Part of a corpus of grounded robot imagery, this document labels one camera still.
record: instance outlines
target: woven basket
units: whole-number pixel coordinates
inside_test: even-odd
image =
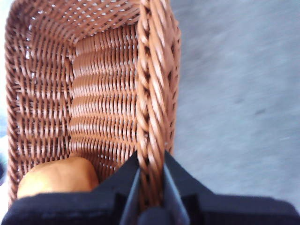
[[[169,0],[17,0],[6,30],[9,197],[43,162],[84,157],[102,181],[138,152],[140,199],[162,198],[180,30]]]

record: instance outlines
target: brown wicker basket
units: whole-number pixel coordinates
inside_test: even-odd
[[[137,150],[142,205],[172,152],[180,30],[169,0],[16,0],[6,30],[9,197],[72,155],[101,180]]]

